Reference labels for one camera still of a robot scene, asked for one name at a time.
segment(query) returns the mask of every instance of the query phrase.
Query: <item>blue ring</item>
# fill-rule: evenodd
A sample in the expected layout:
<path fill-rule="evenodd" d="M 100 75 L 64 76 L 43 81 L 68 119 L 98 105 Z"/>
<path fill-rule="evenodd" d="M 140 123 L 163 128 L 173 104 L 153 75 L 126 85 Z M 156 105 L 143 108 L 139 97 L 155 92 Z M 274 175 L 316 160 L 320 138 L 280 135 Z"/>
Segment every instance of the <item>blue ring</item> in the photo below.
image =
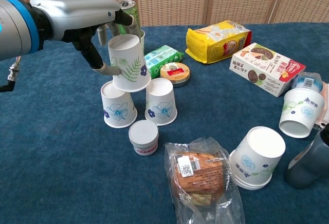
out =
<path fill-rule="evenodd" d="M 7 0 L 20 12 L 22 15 L 31 36 L 31 49 L 29 53 L 37 52 L 39 48 L 39 34 L 36 28 L 35 22 L 30 14 L 30 12 L 24 7 L 24 5 L 18 0 Z"/>

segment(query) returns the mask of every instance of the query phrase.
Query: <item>bread in plastic bag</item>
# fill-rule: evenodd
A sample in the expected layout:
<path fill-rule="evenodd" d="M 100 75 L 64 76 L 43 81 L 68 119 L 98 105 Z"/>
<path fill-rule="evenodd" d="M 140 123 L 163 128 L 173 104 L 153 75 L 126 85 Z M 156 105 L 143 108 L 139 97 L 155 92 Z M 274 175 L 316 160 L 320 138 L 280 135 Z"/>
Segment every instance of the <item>bread in plastic bag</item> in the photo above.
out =
<path fill-rule="evenodd" d="M 213 138 L 168 143 L 165 168 L 177 224 L 244 224 L 228 152 Z"/>

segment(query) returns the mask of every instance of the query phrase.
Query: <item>green can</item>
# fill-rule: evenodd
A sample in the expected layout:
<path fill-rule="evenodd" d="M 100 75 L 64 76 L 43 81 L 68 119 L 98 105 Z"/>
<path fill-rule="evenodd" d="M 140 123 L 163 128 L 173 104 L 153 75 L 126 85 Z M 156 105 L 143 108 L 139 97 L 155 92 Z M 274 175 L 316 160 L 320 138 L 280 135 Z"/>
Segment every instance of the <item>green can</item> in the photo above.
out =
<path fill-rule="evenodd" d="M 138 7 L 136 2 L 131 1 L 131 0 L 123 0 L 119 2 L 121 6 L 121 10 L 124 11 L 125 13 L 132 15 L 136 21 L 137 24 L 140 28 L 140 22 L 139 22 L 139 14 L 138 14 Z M 119 25 L 120 27 L 120 34 L 127 34 L 128 33 L 128 28 L 124 25 Z"/>

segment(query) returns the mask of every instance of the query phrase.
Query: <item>white cardboard box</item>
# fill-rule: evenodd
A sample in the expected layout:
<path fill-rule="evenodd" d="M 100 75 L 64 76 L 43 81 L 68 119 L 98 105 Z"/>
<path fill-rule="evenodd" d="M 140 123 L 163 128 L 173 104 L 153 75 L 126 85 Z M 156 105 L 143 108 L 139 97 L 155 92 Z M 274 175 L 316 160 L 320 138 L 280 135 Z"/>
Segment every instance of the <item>white cardboard box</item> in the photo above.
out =
<path fill-rule="evenodd" d="M 305 65 L 257 43 L 236 52 L 230 64 L 230 70 L 276 97 L 286 91 L 305 68 Z"/>

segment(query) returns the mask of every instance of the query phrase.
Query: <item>yellow snack bag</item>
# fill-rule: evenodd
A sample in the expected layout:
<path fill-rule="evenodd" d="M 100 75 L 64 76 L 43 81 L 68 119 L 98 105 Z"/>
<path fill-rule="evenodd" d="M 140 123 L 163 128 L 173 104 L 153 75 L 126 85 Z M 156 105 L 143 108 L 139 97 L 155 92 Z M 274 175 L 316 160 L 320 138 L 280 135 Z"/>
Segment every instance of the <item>yellow snack bag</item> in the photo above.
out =
<path fill-rule="evenodd" d="M 230 20 L 205 28 L 188 29 L 186 53 L 205 64 L 231 57 L 251 42 L 251 31 Z"/>

